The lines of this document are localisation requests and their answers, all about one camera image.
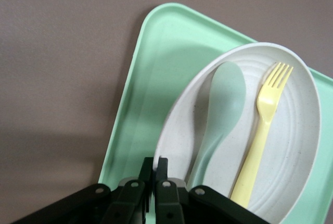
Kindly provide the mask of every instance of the yellow fork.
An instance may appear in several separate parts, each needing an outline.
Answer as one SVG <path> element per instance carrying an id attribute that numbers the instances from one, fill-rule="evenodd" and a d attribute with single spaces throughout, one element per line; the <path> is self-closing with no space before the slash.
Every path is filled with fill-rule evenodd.
<path id="1" fill-rule="evenodd" d="M 260 119 L 257 132 L 230 197 L 244 208 L 249 204 L 271 122 L 292 69 L 289 65 L 278 63 L 258 94 L 257 109 Z"/>

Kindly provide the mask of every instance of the tray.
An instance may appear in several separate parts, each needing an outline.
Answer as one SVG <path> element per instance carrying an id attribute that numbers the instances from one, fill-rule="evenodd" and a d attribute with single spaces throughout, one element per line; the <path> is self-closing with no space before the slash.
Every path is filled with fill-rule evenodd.
<path id="1" fill-rule="evenodd" d="M 121 179 L 138 175 L 144 157 L 154 156 L 164 120 L 190 80 L 222 53 L 251 42 L 181 4 L 152 10 L 138 37 L 99 182 L 114 190 Z M 321 99 L 321 140 L 311 177 L 283 223 L 323 223 L 333 196 L 333 79 L 310 70 Z M 147 223 L 155 223 L 153 213 Z"/>

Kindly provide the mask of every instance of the table surface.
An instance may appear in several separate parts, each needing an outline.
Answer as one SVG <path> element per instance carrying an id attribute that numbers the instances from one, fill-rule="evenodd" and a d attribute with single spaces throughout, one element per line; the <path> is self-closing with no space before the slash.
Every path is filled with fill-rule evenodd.
<path id="1" fill-rule="evenodd" d="M 97 182 L 141 24 L 167 2 L 333 77 L 333 0 L 0 0 L 1 223 Z"/>

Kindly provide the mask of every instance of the green spoon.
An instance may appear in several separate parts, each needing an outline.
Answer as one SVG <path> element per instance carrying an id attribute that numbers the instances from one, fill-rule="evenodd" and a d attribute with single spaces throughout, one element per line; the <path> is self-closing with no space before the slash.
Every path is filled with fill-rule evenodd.
<path id="1" fill-rule="evenodd" d="M 188 179 L 188 190 L 202 185 L 214 151 L 232 131 L 241 116 L 245 95 L 246 86 L 241 69 L 229 61 L 222 63 L 212 78 L 206 131 Z"/>

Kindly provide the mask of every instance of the plate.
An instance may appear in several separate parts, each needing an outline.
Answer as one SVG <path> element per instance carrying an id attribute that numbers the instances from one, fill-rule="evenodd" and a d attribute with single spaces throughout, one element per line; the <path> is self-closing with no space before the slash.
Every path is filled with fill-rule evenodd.
<path id="1" fill-rule="evenodd" d="M 315 161 L 321 128 L 314 79 L 302 59 L 273 43 L 250 43 L 215 59 L 201 70 L 171 108 L 155 152 L 169 160 L 168 176 L 187 180 L 202 140 L 212 71 L 236 63 L 246 81 L 243 113 L 211 157 L 203 183 L 229 197 L 258 120 L 255 100 L 276 62 L 294 66 L 274 116 L 248 209 L 270 223 L 280 223 L 300 197 Z"/>

